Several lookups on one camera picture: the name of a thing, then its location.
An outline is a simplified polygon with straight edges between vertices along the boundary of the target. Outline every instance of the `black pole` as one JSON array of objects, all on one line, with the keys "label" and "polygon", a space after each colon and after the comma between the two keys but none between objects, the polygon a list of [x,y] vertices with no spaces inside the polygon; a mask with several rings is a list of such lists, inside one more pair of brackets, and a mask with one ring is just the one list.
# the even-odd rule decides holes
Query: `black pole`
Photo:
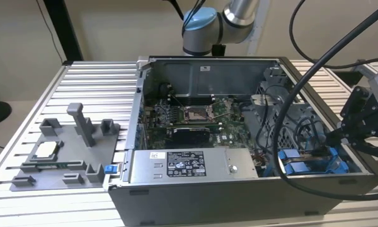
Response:
[{"label": "black pole", "polygon": [[83,61],[63,0],[43,0],[60,48],[68,61]]}]

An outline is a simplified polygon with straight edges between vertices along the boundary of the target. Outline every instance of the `warning label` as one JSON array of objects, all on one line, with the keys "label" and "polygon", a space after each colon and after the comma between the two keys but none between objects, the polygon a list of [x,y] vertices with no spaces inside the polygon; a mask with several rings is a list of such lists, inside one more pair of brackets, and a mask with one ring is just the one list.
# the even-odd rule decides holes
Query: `warning label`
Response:
[{"label": "warning label", "polygon": [[206,175],[202,151],[167,152],[166,162],[168,177]]}]

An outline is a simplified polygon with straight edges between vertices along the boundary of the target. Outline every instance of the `motherboard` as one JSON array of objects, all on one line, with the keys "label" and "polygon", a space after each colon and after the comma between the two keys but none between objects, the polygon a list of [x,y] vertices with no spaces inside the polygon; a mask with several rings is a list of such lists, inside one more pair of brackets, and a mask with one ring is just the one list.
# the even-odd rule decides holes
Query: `motherboard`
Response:
[{"label": "motherboard", "polygon": [[254,139],[243,122],[239,104],[232,96],[184,100],[170,95],[154,106],[146,106],[147,148],[224,146],[252,150]]}]

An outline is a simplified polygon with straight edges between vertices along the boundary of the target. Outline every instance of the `beige wall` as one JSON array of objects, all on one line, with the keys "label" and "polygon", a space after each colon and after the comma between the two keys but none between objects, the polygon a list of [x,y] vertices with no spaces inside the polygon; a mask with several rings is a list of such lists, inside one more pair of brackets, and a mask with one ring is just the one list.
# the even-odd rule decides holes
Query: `beige wall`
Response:
[{"label": "beige wall", "polygon": [[[298,0],[271,0],[258,55],[300,59],[288,37],[288,19]],[[306,0],[294,22],[294,36],[303,52],[319,58],[335,42],[378,8],[378,0]],[[378,22],[352,40],[330,63],[347,64],[378,57]]]},{"label": "beige wall", "polygon": [[38,99],[59,65],[35,1],[0,0],[0,100]]},{"label": "beige wall", "polygon": [[[182,21],[160,0],[67,0],[86,60],[132,61],[138,55],[180,55]],[[182,11],[195,1],[179,0]],[[204,6],[222,10],[228,0],[207,0]],[[247,43],[227,46],[227,55],[246,54]]]},{"label": "beige wall", "polygon": [[[186,11],[194,0],[178,0]],[[227,0],[207,0],[222,9]],[[299,59],[287,24],[298,0],[271,0],[256,55]],[[138,55],[180,55],[180,21],[160,0],[66,0],[86,60],[132,61]],[[319,55],[375,10],[378,0],[307,0],[295,20],[302,49]],[[227,46],[244,55],[247,43]],[[378,56],[378,23],[334,58],[348,63]],[[34,0],[0,0],[0,100],[36,99],[59,67],[48,32]]]}]

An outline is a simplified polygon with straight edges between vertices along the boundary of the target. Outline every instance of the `aluminum slotted table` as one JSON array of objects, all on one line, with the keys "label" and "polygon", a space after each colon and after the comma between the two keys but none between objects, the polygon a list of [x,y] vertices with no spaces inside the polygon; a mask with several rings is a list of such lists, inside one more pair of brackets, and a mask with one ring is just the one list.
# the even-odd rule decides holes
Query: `aluminum slotted table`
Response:
[{"label": "aluminum slotted table", "polygon": [[[291,63],[300,74],[311,66],[307,61]],[[339,117],[351,89],[327,69],[320,69],[308,83]],[[134,92],[135,62],[80,61],[60,67],[0,155],[0,227],[123,226],[102,188],[10,192],[9,187],[39,136],[40,121],[55,117],[60,124],[71,124],[66,114],[70,102],[83,104],[83,115],[92,123],[111,118],[120,125],[112,162],[122,161]],[[378,139],[369,143],[378,145]],[[200,226],[378,226],[378,201],[344,201],[324,216]]]}]

